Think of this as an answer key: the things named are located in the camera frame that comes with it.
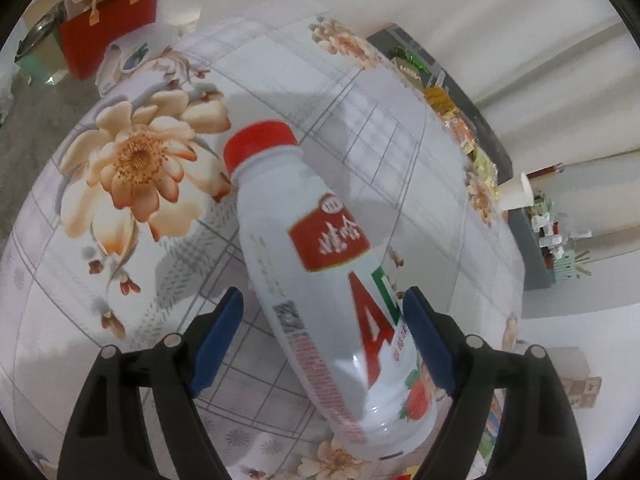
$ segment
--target red logo label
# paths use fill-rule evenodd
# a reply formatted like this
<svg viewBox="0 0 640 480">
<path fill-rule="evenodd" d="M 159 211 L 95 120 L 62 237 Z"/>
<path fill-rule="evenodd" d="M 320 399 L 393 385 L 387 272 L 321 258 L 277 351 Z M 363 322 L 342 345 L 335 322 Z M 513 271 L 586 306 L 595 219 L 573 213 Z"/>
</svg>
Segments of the red logo label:
<svg viewBox="0 0 640 480">
<path fill-rule="evenodd" d="M 317 209 L 296 222 L 289 237 L 309 272 L 344 264 L 370 248 L 349 210 L 332 194 L 324 195 Z"/>
<path fill-rule="evenodd" d="M 381 371 L 379 355 L 380 350 L 382 350 L 382 343 L 386 341 L 391 344 L 394 339 L 394 328 L 353 271 L 349 273 L 349 284 L 351 285 L 353 303 L 356 306 L 356 316 L 360 325 L 362 347 L 367 357 L 367 376 L 369 377 L 369 388 L 371 388 L 378 380 Z M 367 312 L 378 327 L 375 338 L 371 331 Z"/>
</svg>

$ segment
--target red paper bag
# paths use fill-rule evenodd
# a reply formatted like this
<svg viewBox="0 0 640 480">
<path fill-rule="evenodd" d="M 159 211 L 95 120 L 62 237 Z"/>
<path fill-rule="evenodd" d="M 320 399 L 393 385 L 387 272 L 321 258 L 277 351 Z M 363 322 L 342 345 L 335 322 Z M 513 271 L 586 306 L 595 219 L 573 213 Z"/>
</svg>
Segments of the red paper bag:
<svg viewBox="0 0 640 480">
<path fill-rule="evenodd" d="M 69 71 L 78 79 L 93 75 L 108 44 L 156 20 L 158 0 L 107 0 L 60 25 Z"/>
</svg>

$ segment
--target small bottle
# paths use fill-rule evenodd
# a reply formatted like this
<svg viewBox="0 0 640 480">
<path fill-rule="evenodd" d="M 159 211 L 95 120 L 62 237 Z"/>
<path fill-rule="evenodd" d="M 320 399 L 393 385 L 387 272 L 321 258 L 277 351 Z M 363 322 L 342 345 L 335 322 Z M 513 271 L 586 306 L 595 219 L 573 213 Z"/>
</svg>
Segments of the small bottle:
<svg viewBox="0 0 640 480">
<path fill-rule="evenodd" d="M 544 226 L 549 225 L 551 222 L 551 216 L 548 212 L 543 215 L 533 215 L 531 218 L 531 229 L 537 233 Z"/>
<path fill-rule="evenodd" d="M 357 220 L 282 122 L 236 133 L 224 158 L 249 276 L 308 396 L 354 456 L 411 452 L 435 424 L 433 382 Z"/>
<path fill-rule="evenodd" d="M 562 243 L 562 235 L 543 236 L 538 240 L 540 248 L 553 247 Z"/>
<path fill-rule="evenodd" d="M 554 261 L 560 260 L 564 256 L 564 247 L 562 245 L 551 247 L 549 251 L 553 255 Z"/>
</svg>

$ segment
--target floral tablecloth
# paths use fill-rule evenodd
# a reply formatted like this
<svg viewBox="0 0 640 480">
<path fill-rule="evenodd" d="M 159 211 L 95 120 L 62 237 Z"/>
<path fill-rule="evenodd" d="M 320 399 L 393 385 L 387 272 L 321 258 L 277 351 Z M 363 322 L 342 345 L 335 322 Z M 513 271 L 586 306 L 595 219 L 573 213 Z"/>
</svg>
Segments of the floral tablecloth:
<svg viewBox="0 0 640 480">
<path fill-rule="evenodd" d="M 519 317 L 516 243 L 500 216 L 473 209 L 468 161 L 422 96 L 314 4 L 254 7 L 182 38 L 111 90 L 18 215 L 0 264 L 0 410 L 50 478 L 100 347 L 148 348 L 215 309 L 230 285 L 244 294 L 244 319 L 195 402 L 231 476 L 312 476 L 309 461 L 333 449 L 320 446 L 330 430 L 248 284 L 221 160 L 233 133 L 265 119 L 292 127 L 399 297 L 419 286 L 496 348 Z M 152 395 L 143 399 L 159 468 L 176 478 Z M 332 479 L 389 478 L 429 445 Z"/>
</svg>

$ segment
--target strawberry illustration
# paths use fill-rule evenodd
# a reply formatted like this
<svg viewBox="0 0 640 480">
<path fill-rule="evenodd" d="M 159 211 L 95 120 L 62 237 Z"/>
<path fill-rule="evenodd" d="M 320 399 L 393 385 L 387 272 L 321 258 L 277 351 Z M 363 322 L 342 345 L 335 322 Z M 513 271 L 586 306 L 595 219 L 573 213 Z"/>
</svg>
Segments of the strawberry illustration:
<svg viewBox="0 0 640 480">
<path fill-rule="evenodd" d="M 412 370 L 404 384 L 409 388 L 409 396 L 406 398 L 399 416 L 407 421 L 420 420 L 427 413 L 430 402 L 430 396 L 420 372 Z"/>
</svg>

